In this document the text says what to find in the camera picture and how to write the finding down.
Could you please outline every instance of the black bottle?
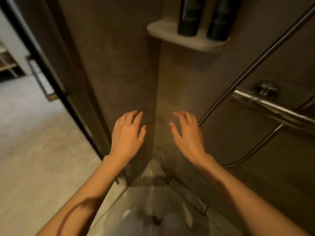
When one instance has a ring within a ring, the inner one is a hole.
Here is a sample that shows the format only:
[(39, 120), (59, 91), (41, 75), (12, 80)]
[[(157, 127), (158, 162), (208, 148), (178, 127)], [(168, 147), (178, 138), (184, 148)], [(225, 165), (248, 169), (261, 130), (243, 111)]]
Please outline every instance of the black bottle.
[(204, 0), (181, 0), (178, 34), (184, 36), (197, 35)]
[(207, 38), (225, 41), (242, 0), (218, 0), (207, 33)]

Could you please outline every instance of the person's right arm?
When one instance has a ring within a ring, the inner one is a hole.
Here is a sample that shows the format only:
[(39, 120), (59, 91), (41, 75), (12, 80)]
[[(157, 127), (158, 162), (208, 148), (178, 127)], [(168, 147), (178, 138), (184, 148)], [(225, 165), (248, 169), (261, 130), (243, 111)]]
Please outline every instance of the person's right arm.
[(181, 126), (180, 135), (174, 123), (170, 123), (175, 144), (183, 155), (218, 187), (218, 190), (224, 192), (250, 233), (254, 236), (309, 235), (205, 152), (203, 136), (193, 114), (179, 111), (173, 115), (178, 117)]

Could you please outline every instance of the floor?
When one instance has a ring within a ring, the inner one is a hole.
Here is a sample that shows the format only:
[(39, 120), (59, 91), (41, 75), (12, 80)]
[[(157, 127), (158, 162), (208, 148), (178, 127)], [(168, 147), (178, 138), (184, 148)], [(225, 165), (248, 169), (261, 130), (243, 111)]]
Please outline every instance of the floor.
[[(100, 164), (33, 76), (0, 83), (0, 235), (35, 235)], [(114, 184), (95, 222), (125, 190)]]
[[(34, 235), (100, 164), (59, 100), (33, 76), (0, 83), (0, 235)], [(108, 235), (127, 209), (182, 214), (198, 235), (241, 236), (222, 215), (170, 179), (152, 160), (127, 187), (113, 184), (89, 231)]]

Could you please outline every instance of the white wall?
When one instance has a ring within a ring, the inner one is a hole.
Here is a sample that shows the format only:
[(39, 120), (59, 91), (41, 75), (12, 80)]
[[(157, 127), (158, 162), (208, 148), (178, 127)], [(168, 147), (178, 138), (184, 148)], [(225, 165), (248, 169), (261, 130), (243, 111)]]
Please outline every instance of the white wall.
[(25, 56), (29, 55), (29, 51), (20, 40), (19, 36), (12, 28), (10, 22), (0, 9), (0, 41), (8, 49), (11, 56), (14, 58), (19, 67), (26, 75), (31, 75), (32, 72), (25, 60)]

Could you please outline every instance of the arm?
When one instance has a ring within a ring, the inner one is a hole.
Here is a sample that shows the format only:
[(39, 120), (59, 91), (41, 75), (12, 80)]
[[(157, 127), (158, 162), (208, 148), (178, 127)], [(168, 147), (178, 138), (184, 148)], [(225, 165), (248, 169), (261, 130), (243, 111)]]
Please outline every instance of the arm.
[(170, 123), (174, 141), (183, 155), (223, 191), (255, 236), (309, 235), (258, 194), (230, 174), (204, 151), (203, 136), (191, 113), (174, 113), (179, 118), (181, 135)]
[(112, 148), (97, 170), (65, 205), (46, 223), (37, 236), (87, 235), (112, 182), (127, 163), (136, 155), (144, 141), (146, 127), (139, 125), (143, 112), (132, 111), (115, 123)]

